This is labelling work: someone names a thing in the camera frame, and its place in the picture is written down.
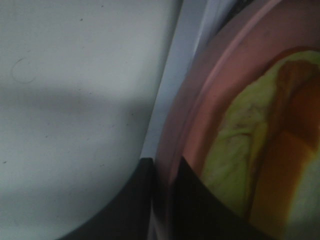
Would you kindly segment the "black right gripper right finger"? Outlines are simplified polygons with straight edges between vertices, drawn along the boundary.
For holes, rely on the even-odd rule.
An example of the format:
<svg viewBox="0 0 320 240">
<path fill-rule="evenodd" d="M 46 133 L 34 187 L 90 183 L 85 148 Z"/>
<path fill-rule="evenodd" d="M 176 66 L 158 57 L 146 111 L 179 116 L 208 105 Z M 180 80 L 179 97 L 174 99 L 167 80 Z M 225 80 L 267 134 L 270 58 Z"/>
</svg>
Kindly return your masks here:
<svg viewBox="0 0 320 240">
<path fill-rule="evenodd" d="M 184 157 L 174 183 L 174 240 L 271 240 L 224 206 L 197 177 Z"/>
</svg>

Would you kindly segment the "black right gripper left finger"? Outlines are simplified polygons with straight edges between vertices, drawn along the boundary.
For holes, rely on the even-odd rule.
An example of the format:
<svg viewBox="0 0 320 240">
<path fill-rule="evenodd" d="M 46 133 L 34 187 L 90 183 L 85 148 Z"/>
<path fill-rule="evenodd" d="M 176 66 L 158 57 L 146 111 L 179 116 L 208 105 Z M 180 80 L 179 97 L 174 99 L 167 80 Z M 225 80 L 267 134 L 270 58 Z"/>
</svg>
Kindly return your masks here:
<svg viewBox="0 0 320 240">
<path fill-rule="evenodd" d="M 62 240 L 146 240 L 153 193 L 153 159 L 142 158 L 121 191 Z"/>
</svg>

